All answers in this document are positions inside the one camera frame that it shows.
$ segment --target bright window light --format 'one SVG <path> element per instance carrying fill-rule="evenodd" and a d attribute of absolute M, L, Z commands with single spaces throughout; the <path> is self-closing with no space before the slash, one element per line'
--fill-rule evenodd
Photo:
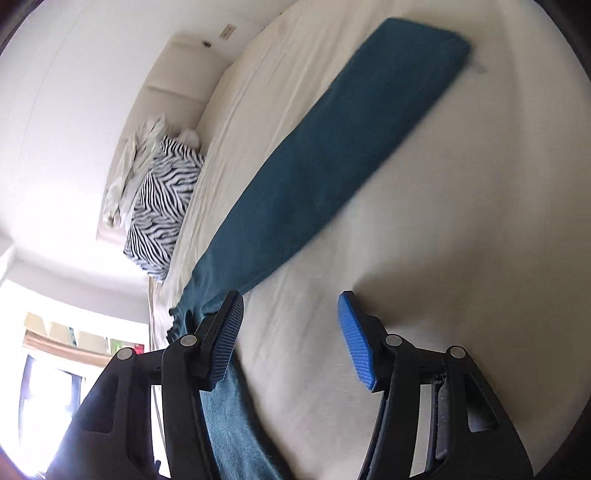
<path fill-rule="evenodd" d="M 27 359 L 20 408 L 19 467 L 28 475 L 46 472 L 72 415 L 80 405 L 82 379 Z"/>

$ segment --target zebra print pillow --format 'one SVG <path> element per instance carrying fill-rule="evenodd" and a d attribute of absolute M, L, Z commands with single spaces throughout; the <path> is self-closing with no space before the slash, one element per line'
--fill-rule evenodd
<path fill-rule="evenodd" d="M 164 281 L 204 158 L 165 136 L 139 189 L 124 254 L 148 275 Z"/>

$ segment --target white wall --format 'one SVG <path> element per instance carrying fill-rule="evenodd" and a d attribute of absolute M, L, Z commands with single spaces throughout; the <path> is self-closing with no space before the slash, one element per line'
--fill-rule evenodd
<path fill-rule="evenodd" d="M 8 272 L 8 268 L 14 262 L 17 249 L 12 240 L 0 236 L 0 284 Z"/>
<path fill-rule="evenodd" d="M 0 56 L 0 232 L 14 240 L 29 273 L 37 269 L 28 282 L 125 318 L 138 298 L 145 301 L 145 275 L 95 241 L 106 176 L 135 96 L 174 33 L 201 36 L 234 59 L 291 3 L 45 0 L 27 18 Z M 228 23 L 238 28 L 223 41 Z M 89 286 L 82 296 L 81 284 Z M 111 300 L 109 290 L 117 292 Z"/>
<path fill-rule="evenodd" d="M 90 312 L 133 322 L 145 324 L 149 322 L 148 302 L 142 297 L 92 287 L 84 282 L 56 275 L 23 260 L 14 262 L 7 273 L 7 280 L 44 297 Z"/>

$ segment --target textured blue pad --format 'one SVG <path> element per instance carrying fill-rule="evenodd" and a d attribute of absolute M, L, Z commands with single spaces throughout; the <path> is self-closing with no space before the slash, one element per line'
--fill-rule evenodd
<path fill-rule="evenodd" d="M 339 322 L 343 330 L 349 353 L 357 370 L 357 376 L 372 391 L 377 382 L 374 372 L 372 351 L 355 312 L 344 293 L 339 295 Z"/>
<path fill-rule="evenodd" d="M 213 347 L 212 367 L 209 374 L 209 379 L 213 384 L 223 380 L 226 376 L 243 317 L 244 299 L 242 295 L 236 295 Z"/>

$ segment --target teal towel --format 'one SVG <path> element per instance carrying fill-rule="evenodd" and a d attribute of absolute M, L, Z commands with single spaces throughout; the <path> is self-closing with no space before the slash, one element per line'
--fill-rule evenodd
<path fill-rule="evenodd" d="M 469 53 L 469 43 L 453 32 L 384 21 L 228 213 L 171 309 L 169 340 L 195 331 L 229 290 L 246 293 L 302 249 L 402 143 Z M 237 362 L 225 382 L 202 394 L 209 396 L 204 411 L 222 478 L 285 478 L 249 426 L 249 419 L 256 419 L 246 414 L 246 422 L 234 425 L 225 416 L 246 412 L 248 390 L 236 395 L 226 388 L 234 382 Z"/>

